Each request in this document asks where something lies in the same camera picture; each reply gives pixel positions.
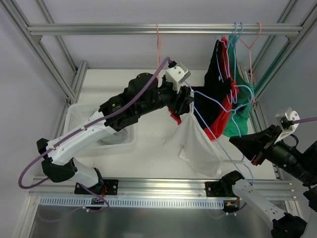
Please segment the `grey tank top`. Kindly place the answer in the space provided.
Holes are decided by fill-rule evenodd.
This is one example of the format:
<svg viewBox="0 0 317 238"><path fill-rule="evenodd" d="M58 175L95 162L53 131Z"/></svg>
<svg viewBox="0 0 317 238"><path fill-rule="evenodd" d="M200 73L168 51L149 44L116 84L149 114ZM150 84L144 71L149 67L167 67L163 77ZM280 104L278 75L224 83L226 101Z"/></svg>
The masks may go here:
<svg viewBox="0 0 317 238"><path fill-rule="evenodd" d="M127 138L127 129L122 129L114 134L108 135L101 139L101 142L107 145L121 144Z"/></svg>

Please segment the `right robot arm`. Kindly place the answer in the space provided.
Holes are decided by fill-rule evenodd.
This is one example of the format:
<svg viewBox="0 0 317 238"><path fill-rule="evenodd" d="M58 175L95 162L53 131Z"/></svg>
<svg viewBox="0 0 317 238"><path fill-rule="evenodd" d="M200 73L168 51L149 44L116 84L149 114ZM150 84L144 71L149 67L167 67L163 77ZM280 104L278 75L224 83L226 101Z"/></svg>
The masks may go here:
<svg viewBox="0 0 317 238"><path fill-rule="evenodd" d="M284 130L278 125L243 136L233 136L229 142L244 155L252 165L259 166L265 160L278 169L281 180L293 177L306 188L303 196L308 201L310 217L305 221L275 206L237 170L224 175L218 182L222 193L228 197L241 198L270 228L273 238L315 238L317 236L317 144L304 152L296 145L286 144Z"/></svg>

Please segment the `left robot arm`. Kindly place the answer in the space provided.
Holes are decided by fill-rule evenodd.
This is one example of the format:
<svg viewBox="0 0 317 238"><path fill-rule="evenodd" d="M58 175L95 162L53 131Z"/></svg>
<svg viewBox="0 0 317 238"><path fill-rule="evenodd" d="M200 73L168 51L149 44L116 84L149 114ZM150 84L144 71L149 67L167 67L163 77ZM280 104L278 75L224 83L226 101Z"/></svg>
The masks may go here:
<svg viewBox="0 0 317 238"><path fill-rule="evenodd" d="M97 168L89 168L75 159L75 155L98 140L122 132L136 124L139 118L155 110L168 107L176 117L189 112L193 102L190 90L181 86L190 73L179 69L165 72L162 84L156 76L141 73L129 81L127 88L101 104L84 123L55 140L37 141L44 174L53 182L71 180L86 187L92 194L102 194L105 184Z"/></svg>

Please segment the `white tank top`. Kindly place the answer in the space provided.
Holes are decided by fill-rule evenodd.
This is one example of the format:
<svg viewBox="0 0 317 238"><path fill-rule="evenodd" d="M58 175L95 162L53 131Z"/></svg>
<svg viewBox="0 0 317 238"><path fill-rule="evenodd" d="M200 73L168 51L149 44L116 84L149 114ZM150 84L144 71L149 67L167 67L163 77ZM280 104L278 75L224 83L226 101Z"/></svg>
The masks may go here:
<svg viewBox="0 0 317 238"><path fill-rule="evenodd" d="M200 127L194 115L194 103L189 104L189 112L180 116L181 124L175 132L162 139L162 143L173 149L177 157L191 169L210 178L221 174L223 160L216 147Z"/></svg>

